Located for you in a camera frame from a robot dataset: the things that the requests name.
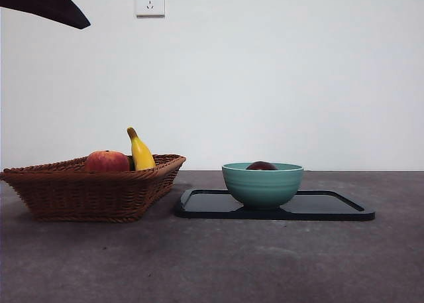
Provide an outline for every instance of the yellow banana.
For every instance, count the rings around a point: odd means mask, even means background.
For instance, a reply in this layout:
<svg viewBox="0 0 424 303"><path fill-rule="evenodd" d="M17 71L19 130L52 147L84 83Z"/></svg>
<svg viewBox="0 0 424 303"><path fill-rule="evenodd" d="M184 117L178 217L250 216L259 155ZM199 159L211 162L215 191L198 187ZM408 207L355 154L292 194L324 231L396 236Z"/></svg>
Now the yellow banana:
<svg viewBox="0 0 424 303"><path fill-rule="evenodd" d="M127 128L127 133L131 139L131 153L134 160L135 170L143 170L156 166L152 153L148 147L139 139L132 127Z"/></svg>

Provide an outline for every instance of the dark object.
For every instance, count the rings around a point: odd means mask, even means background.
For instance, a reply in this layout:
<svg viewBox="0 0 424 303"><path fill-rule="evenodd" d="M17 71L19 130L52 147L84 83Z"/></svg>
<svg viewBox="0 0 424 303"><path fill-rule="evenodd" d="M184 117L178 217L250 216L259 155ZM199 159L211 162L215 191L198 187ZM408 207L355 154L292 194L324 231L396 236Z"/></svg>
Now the dark object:
<svg viewBox="0 0 424 303"><path fill-rule="evenodd" d="M90 25L72 0L0 0L0 7L33 13L78 29Z"/></svg>
<svg viewBox="0 0 424 303"><path fill-rule="evenodd" d="M269 162L262 162L259 160L258 162L253 162L249 166L247 166L246 169L249 170L278 170L277 167L274 164L271 164Z"/></svg>
<svg viewBox="0 0 424 303"><path fill-rule="evenodd" d="M186 158L153 155L156 167L136 172L85 172L87 157L4 169L6 181L38 221L132 222L167 194Z"/></svg>
<svg viewBox="0 0 424 303"><path fill-rule="evenodd" d="M174 213L185 218L274 220L372 220L375 211L336 192L298 191L275 210L251 210L236 201L228 190L190 189L177 202Z"/></svg>

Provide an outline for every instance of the table surface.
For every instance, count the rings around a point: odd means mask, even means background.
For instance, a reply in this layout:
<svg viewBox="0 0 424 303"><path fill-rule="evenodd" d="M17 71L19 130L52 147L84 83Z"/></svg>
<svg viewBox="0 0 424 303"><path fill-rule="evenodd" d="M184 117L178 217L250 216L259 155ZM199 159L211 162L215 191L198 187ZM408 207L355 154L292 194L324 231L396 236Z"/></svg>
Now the table surface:
<svg viewBox="0 0 424 303"><path fill-rule="evenodd" d="M2 302L424 302L424 172L311 172L372 221L186 219L190 188L220 171L180 171L137 222L33 221L2 186Z"/></svg>

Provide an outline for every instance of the bowl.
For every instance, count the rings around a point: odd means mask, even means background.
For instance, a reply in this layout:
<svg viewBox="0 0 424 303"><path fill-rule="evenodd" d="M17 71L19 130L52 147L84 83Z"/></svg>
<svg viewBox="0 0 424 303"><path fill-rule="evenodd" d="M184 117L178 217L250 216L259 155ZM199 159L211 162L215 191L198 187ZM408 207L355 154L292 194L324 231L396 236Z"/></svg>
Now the bowl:
<svg viewBox="0 0 424 303"><path fill-rule="evenodd" d="M222 166L229 193L247 208L274 209L290 201L299 189L303 167L273 162L277 170L247 170L250 162Z"/></svg>

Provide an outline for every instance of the electrical outlet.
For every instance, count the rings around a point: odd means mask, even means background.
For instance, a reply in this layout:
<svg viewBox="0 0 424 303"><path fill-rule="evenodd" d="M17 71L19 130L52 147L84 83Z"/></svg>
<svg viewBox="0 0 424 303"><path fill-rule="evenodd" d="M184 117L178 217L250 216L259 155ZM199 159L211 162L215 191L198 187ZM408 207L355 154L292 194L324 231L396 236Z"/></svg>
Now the electrical outlet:
<svg viewBox="0 0 424 303"><path fill-rule="evenodd" d="M137 17L164 17L165 0L136 0Z"/></svg>

